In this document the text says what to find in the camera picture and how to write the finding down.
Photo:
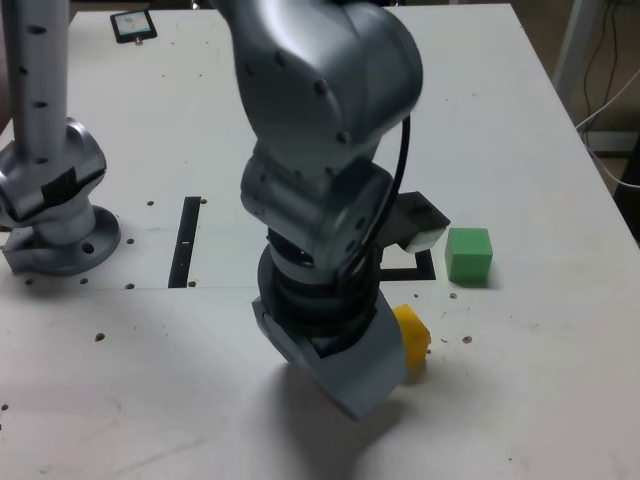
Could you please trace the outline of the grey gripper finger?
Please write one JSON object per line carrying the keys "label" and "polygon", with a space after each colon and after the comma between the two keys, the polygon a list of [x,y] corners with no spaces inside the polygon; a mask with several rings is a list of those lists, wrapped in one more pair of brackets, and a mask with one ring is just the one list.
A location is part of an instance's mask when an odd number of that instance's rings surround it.
{"label": "grey gripper finger", "polygon": [[375,309],[358,342],[319,363],[319,385],[357,420],[383,404],[406,379],[401,330],[383,294],[377,296]]}
{"label": "grey gripper finger", "polygon": [[361,417],[361,334],[329,338],[288,333],[261,297],[252,302],[258,326],[291,364],[309,373],[321,390],[351,418]]}

